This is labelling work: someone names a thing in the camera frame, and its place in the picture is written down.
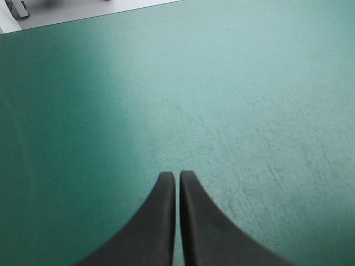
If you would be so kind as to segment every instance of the black object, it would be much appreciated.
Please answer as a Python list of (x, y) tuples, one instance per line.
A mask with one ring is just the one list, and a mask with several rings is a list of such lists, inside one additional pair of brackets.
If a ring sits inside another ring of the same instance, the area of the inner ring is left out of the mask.
[(186, 266), (291, 266), (237, 228), (194, 172), (180, 177), (180, 223)]
[(77, 266), (170, 266), (175, 237), (175, 180), (161, 173), (133, 218)]

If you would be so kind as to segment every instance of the white floor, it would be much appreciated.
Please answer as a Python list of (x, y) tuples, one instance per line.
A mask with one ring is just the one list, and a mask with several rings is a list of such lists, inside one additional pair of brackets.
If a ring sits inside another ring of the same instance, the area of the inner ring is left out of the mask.
[(28, 29), (176, 1), (179, 0), (25, 0), (31, 16), (18, 23)]
[(20, 25), (12, 17), (4, 0), (0, 0), (0, 34), (21, 30)]

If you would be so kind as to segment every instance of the black rubber tip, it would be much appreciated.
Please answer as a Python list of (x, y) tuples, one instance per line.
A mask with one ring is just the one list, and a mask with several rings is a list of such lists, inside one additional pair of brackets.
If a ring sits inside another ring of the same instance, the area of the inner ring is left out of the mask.
[(77, 266), (170, 266), (175, 238), (175, 180), (161, 173), (133, 218)]
[(238, 229), (213, 203), (194, 172), (180, 178), (186, 266), (291, 266)]

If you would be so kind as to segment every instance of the floor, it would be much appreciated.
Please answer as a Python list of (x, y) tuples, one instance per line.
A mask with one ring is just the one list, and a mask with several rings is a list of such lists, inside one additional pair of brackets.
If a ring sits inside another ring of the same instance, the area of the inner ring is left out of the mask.
[(22, 29), (29, 29), (176, 1), (179, 0), (26, 0), (31, 16), (17, 19)]
[(353, 266), (354, 14), (187, 0), (0, 36), (0, 261), (72, 265), (193, 169), (267, 248)]

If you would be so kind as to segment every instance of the metal leg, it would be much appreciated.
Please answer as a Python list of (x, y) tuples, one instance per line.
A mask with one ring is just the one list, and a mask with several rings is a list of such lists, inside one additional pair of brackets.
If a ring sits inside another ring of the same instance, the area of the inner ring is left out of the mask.
[(24, 1), (21, 0), (6, 0), (7, 6), (9, 7), (10, 11), (15, 8), (21, 18), (28, 18), (29, 13), (27, 12), (27, 7)]

